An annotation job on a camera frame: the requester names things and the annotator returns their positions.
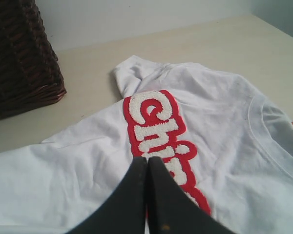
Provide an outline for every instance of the red border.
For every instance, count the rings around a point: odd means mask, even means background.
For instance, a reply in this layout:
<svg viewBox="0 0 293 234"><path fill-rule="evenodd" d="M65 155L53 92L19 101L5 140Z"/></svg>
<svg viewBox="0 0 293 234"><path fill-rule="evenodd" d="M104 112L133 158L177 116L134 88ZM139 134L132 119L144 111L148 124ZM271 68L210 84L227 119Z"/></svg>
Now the red border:
<svg viewBox="0 0 293 234"><path fill-rule="evenodd" d="M182 133L184 133L186 131L185 123L183 122L183 119L179 115L179 109L178 109L178 105L177 105L175 98L167 90L161 90L160 92L168 98L168 100L172 106L172 116L170 118L175 119L175 121L178 125L178 129L167 133L167 135L169 137L169 141L167 144L165 144L163 146L152 148L149 151L149 153L163 150L167 146L171 146L171 147L173 147L173 149L176 149L176 147L179 144L183 144L183 145L186 145L189 147L190 151L187 154L185 154L185 155L175 154L175 156L174 156L174 157L179 158L180 164L182 166L182 170L187 175L186 184L181 185L180 187L185 192L189 193L196 200L196 202L198 203L198 205L200 206L200 208L202 210L204 210L206 213L208 213L210 215L211 210L209 207L209 203L208 203L206 197L202 194L202 192L195 187L195 185L196 185L195 175L194 175L194 173L191 169L191 166L189 164L189 160L194 158L197 155L197 148L190 141L185 141L185 140L177 141L177 136L181 135ZM146 123L141 125L141 124L135 122L129 112L130 99L131 99L131 97L126 97L124 99L124 104L123 104L124 116L125 116L125 119L128 123L127 130L128 130L128 135L129 135L129 141L131 143L131 152L134 156L141 156L143 154L143 152L141 152L138 148L141 141L137 141L137 139L136 139L136 136L134 133L135 125L139 125L141 127L147 127L147 126L153 126L155 124L165 123L165 122L168 122L168 120L163 121L163 120L158 119L158 117L156 116L157 113L161 112L163 109L161 103L155 99L147 99L142 102L141 107L140 107L140 112L141 112L142 116L144 117ZM150 115L147 113L147 108L149 106L155 107L152 110L152 112L150 113ZM163 161L169 162L174 157L164 158Z"/></svg>

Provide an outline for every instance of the wicker basket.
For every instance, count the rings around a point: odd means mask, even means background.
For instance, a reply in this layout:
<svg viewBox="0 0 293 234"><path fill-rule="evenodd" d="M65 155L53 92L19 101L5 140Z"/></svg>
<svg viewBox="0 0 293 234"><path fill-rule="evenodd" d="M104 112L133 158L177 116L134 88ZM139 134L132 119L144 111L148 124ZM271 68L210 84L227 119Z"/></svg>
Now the wicker basket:
<svg viewBox="0 0 293 234"><path fill-rule="evenodd" d="M65 93L35 0L0 0L0 119L56 103Z"/></svg>

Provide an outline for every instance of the brown wicker basket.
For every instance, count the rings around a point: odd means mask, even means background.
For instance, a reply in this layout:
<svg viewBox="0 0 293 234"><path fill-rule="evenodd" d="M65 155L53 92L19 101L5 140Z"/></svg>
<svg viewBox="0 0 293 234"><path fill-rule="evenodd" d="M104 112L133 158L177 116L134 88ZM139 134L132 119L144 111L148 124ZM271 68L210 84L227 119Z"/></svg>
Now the brown wicker basket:
<svg viewBox="0 0 293 234"><path fill-rule="evenodd" d="M0 0L0 119L56 103L65 93L35 0Z"/></svg>

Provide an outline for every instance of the white t-shirt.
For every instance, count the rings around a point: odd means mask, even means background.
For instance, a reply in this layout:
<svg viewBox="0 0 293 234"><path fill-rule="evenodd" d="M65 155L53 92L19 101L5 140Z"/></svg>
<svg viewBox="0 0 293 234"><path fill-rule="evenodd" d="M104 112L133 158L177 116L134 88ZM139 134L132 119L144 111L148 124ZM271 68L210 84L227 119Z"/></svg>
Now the white t-shirt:
<svg viewBox="0 0 293 234"><path fill-rule="evenodd" d="M159 155L194 203L237 234L293 234L293 126L243 77L132 56L125 99L0 154L0 233L65 233L113 192L133 155Z"/></svg>

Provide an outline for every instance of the beige table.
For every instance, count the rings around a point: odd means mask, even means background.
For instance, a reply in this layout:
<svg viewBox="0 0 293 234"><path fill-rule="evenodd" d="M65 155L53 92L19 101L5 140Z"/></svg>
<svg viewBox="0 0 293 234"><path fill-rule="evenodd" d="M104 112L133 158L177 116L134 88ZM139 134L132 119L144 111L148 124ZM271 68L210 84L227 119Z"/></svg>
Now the beige table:
<svg viewBox="0 0 293 234"><path fill-rule="evenodd" d="M255 16L96 44L57 53L67 95L0 121L0 152L39 143L121 97L110 71L131 55L198 62L243 75L293 119L293 38Z"/></svg>

